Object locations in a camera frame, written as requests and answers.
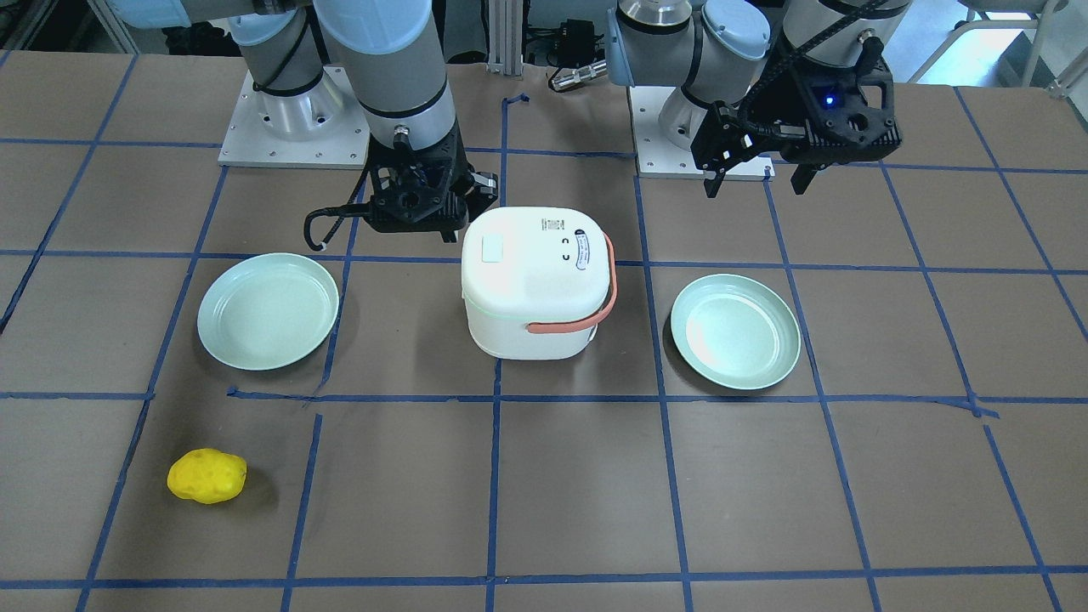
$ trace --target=handle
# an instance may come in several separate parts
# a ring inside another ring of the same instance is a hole
[[[529,323],[529,333],[572,333],[576,331],[584,331],[605,320],[605,317],[611,313],[613,306],[616,305],[616,252],[613,249],[611,241],[608,240],[608,234],[604,234],[604,236],[605,244],[608,245],[608,268],[611,273],[611,281],[608,285],[609,296],[608,301],[605,302],[605,305],[602,306],[596,313],[577,321],[569,321],[566,323]]]

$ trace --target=white mounting plate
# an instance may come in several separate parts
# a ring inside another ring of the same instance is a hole
[[[322,126],[327,130],[319,131],[320,138],[305,142],[284,140],[264,126],[264,108],[254,93],[254,77],[247,72],[219,151],[220,166],[361,170],[367,161],[370,126],[344,70],[326,68],[325,72],[344,94],[344,110]]]
[[[669,142],[657,124],[657,115],[672,89],[675,87],[628,88],[639,174],[655,179],[705,179],[704,172],[695,167],[691,151]],[[726,181],[763,181],[767,172],[775,176],[770,158],[757,157],[726,172]]]

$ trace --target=white container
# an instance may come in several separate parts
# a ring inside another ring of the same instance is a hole
[[[495,208],[472,222],[463,243],[461,295],[469,331],[490,355],[576,355],[616,304],[611,242],[582,212]]]

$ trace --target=yellow lemon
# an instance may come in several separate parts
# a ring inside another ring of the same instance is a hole
[[[234,499],[245,484],[246,460],[215,449],[185,453],[166,475],[166,487],[172,493],[200,503]]]

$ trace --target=white plate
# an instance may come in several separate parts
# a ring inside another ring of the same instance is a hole
[[[801,356],[801,329],[766,285],[735,274],[703,277],[672,304],[672,339],[698,374],[741,390],[770,387]]]
[[[220,362],[244,370],[293,364],[320,345],[336,320],[339,292],[317,261],[290,253],[234,266],[208,289],[197,333]]]

